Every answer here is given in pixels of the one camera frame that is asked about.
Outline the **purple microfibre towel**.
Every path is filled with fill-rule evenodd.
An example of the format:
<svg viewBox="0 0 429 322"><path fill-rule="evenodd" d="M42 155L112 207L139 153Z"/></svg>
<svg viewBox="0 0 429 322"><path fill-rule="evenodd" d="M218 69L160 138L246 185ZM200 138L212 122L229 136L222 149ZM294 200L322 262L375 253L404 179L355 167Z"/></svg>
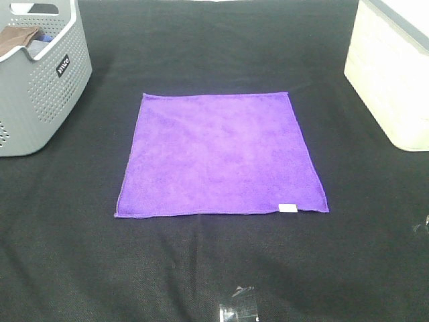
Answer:
<svg viewBox="0 0 429 322"><path fill-rule="evenodd" d="M287 92L141 101L117 218L328 212Z"/></svg>

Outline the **black table cloth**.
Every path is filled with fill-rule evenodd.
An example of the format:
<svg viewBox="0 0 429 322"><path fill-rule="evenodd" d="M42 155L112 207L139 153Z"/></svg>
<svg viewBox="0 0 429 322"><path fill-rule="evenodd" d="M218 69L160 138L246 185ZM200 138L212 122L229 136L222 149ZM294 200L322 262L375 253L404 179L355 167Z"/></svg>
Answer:
<svg viewBox="0 0 429 322"><path fill-rule="evenodd" d="M343 74L356 1L81 1L93 73L45 148L1 159L2 321L427 321L428 154ZM329 213L114 218L141 98L287 91Z"/></svg>

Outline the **grey perforated laundry basket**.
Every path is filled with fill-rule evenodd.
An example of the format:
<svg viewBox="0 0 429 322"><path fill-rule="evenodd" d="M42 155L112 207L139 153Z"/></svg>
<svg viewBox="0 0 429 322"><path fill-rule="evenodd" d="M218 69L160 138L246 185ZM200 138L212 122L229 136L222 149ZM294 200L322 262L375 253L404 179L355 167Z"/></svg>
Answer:
<svg viewBox="0 0 429 322"><path fill-rule="evenodd" d="M82 95L93 71L77 1L57 13L18 13L1 2L1 27L39 27L53 39L36 56L16 46L1 57L1 156L43 148Z"/></svg>

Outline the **white storage box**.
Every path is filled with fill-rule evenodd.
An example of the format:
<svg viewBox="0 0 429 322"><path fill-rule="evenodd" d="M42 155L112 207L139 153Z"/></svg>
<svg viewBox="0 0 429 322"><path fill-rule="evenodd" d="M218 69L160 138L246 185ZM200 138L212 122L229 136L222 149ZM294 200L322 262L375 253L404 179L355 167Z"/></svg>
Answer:
<svg viewBox="0 0 429 322"><path fill-rule="evenodd" d="M344 74L394 146L428 151L427 1L360 1Z"/></svg>

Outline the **blue cloth in basket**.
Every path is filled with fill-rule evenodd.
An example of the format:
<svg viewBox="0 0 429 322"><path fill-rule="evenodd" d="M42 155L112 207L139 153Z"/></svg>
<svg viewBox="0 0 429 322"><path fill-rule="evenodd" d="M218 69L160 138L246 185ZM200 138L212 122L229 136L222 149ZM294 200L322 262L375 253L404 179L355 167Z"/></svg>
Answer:
<svg viewBox="0 0 429 322"><path fill-rule="evenodd" d="M27 51L31 57L36 57L54 38L47 34L37 35L27 45Z"/></svg>

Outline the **brown towel in basket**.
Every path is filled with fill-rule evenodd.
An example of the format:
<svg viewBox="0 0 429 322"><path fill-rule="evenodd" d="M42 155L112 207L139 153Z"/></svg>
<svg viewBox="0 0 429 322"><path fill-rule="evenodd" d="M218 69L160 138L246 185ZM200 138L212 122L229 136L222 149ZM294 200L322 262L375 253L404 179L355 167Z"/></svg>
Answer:
<svg viewBox="0 0 429 322"><path fill-rule="evenodd" d="M17 27L6 26L1 31L1 56L6 55L14 47L27 45L40 34L38 26Z"/></svg>

